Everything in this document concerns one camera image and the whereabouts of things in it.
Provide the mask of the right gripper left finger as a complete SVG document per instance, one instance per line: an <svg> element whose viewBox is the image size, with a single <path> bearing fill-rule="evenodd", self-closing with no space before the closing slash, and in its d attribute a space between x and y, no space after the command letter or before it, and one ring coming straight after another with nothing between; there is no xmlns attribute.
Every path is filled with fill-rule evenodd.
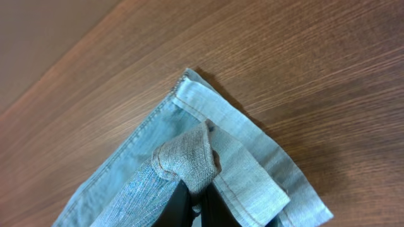
<svg viewBox="0 0 404 227"><path fill-rule="evenodd" d="M180 181L152 227L191 227L192 222L191 196L186 184Z"/></svg>

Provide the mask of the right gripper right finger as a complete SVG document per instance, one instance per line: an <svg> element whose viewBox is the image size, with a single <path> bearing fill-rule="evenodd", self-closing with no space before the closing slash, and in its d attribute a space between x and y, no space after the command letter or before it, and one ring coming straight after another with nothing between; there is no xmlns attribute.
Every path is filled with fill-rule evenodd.
<svg viewBox="0 0 404 227"><path fill-rule="evenodd" d="M202 227L241 227L211 183L201 198Z"/></svg>

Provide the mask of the light blue denim shorts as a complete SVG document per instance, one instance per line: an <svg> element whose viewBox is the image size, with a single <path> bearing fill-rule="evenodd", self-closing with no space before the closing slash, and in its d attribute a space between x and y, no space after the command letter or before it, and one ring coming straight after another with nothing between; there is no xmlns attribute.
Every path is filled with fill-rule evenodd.
<svg viewBox="0 0 404 227"><path fill-rule="evenodd" d="M241 226L320 226L333 214L291 157L192 69L73 194L56 226L152 226L178 183L192 226L213 184Z"/></svg>

